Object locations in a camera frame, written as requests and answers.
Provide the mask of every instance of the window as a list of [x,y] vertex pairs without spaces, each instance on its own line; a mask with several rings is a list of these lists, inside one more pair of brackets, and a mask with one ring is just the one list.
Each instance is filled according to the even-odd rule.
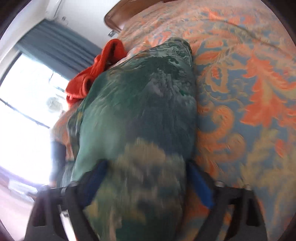
[[66,79],[26,55],[15,61],[0,86],[1,167],[29,181],[48,183],[48,127],[67,110],[67,84]]

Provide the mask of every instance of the orange towel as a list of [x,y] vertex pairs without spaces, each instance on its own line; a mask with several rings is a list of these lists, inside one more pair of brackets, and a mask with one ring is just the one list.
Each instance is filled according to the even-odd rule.
[[77,101],[84,99],[99,74],[126,57],[126,54],[123,44],[119,39],[110,40],[105,45],[102,53],[95,57],[94,64],[69,81],[65,90],[69,107]]

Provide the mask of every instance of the air conditioner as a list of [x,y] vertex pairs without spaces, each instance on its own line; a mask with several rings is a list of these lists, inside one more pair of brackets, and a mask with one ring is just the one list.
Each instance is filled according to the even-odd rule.
[[49,0],[46,12],[45,12],[45,18],[52,21],[57,18],[58,16],[58,10],[61,6],[61,3],[63,0]]

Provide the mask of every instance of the bed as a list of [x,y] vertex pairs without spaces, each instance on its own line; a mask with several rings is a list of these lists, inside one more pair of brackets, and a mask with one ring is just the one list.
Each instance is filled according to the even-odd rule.
[[[199,116],[195,161],[229,186],[250,184],[269,240],[278,240],[296,212],[295,44],[259,0],[155,2],[109,25],[128,51],[120,63],[171,37],[191,45]],[[120,16],[120,3],[115,8]],[[191,241],[208,209],[190,190],[185,207],[178,240]],[[231,207],[219,240],[230,220]]]

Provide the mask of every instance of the curtain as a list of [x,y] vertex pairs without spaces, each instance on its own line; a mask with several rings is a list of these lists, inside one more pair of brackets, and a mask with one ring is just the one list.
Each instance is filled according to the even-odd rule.
[[48,20],[32,28],[16,46],[68,80],[91,66],[102,51],[83,36]]

